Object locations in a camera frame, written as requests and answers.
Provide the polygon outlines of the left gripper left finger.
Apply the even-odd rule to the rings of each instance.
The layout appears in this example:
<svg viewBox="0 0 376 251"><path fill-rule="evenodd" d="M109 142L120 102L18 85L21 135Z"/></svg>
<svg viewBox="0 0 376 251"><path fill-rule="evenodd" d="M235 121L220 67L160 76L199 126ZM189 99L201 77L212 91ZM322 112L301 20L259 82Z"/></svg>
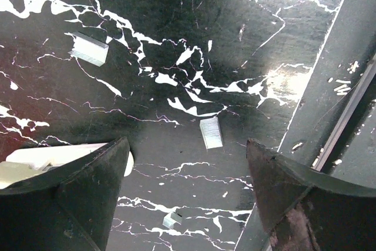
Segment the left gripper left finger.
<svg viewBox="0 0 376 251"><path fill-rule="evenodd" d="M1 190L1 250L105 250L127 159L126 137Z"/></svg>

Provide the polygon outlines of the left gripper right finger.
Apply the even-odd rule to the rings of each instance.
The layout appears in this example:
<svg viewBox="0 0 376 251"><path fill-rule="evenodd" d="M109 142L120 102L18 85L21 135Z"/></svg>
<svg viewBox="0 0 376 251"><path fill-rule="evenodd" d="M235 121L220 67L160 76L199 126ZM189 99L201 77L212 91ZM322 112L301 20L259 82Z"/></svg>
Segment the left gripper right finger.
<svg viewBox="0 0 376 251"><path fill-rule="evenodd" d="M375 250L375 189L247 141L256 205L272 250Z"/></svg>

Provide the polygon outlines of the beige stapler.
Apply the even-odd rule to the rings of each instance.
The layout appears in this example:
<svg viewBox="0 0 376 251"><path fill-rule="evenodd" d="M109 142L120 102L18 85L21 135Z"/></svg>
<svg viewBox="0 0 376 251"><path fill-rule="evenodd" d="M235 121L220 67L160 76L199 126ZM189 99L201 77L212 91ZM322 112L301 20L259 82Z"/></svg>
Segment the beige stapler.
<svg viewBox="0 0 376 251"><path fill-rule="evenodd" d="M18 149L1 162L1 192L16 182L71 163L105 145L105 143L91 143Z"/></svg>

